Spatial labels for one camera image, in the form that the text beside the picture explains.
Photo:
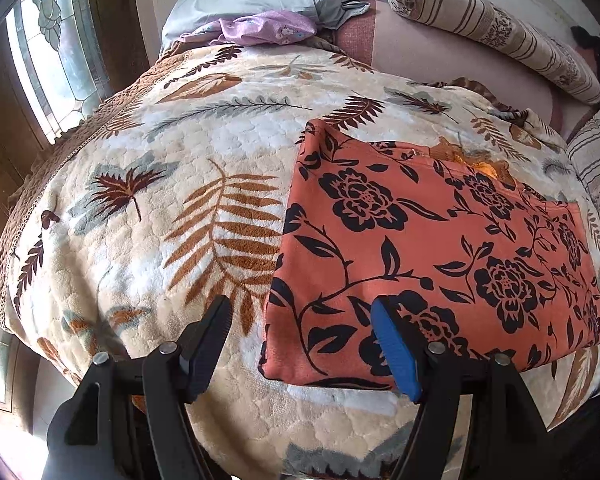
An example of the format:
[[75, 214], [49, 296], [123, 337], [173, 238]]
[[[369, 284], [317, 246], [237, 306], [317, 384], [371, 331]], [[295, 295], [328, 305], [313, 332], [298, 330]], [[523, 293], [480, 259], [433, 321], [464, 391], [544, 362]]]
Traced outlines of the orange black floral garment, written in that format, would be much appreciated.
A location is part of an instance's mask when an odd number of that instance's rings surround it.
[[264, 310], [260, 373], [388, 389], [370, 309], [429, 341], [530, 370], [600, 342], [600, 289], [574, 203], [433, 150], [306, 125]]

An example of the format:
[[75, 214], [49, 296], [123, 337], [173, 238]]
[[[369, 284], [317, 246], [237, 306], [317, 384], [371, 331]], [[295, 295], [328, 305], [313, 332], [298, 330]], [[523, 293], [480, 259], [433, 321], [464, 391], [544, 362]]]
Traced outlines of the cream leaf-pattern fleece blanket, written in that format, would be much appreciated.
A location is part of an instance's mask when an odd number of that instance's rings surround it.
[[[94, 355], [141, 358], [216, 295], [233, 323], [187, 415], [243, 479], [385, 479], [416, 418], [388, 389], [298, 386], [259, 370], [264, 310], [306, 125], [423, 146], [580, 209], [600, 289], [600, 226], [560, 135], [478, 82], [421, 84], [325, 50], [210, 47], [158, 62], [59, 140], [0, 239], [0, 323], [82, 382]], [[600, 342], [520, 370], [550, 429], [600, 400]]]

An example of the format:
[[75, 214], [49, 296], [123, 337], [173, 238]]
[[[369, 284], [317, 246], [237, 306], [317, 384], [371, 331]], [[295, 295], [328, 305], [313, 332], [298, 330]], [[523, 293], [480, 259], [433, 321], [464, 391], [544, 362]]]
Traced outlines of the pink bed sheet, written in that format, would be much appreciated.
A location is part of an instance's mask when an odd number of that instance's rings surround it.
[[569, 140], [596, 108], [573, 99], [512, 58], [478, 42], [401, 18], [387, 3], [351, 18], [332, 34], [351, 58], [383, 73], [431, 84], [465, 77], [483, 84], [502, 103], [531, 108]]

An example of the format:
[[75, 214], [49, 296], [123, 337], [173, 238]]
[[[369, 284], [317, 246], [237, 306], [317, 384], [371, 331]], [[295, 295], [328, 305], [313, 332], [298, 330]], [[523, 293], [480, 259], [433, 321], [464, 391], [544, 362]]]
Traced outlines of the striped floral bolster pillow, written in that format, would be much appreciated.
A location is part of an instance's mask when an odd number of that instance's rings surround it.
[[445, 30], [501, 52], [584, 104], [600, 102], [600, 82], [585, 59], [490, 0], [388, 0], [408, 20]]

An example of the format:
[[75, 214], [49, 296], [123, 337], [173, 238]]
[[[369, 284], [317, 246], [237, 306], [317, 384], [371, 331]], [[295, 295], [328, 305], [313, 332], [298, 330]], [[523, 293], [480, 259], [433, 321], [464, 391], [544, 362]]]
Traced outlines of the stained glass window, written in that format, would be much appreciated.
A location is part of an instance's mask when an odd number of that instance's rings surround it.
[[90, 0], [16, 0], [6, 27], [20, 84], [48, 142], [112, 95]]

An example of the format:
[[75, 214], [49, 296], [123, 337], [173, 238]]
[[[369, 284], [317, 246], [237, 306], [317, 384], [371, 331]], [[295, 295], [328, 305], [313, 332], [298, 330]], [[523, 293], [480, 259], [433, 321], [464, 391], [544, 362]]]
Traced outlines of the purple floral cloth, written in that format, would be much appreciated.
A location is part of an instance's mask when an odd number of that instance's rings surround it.
[[236, 46], [256, 46], [275, 44], [286, 46], [313, 37], [317, 26], [299, 13], [279, 10], [265, 11], [241, 18], [218, 18], [197, 27], [192, 32], [183, 32], [178, 37], [182, 44], [202, 46], [203, 44], [236, 44]]

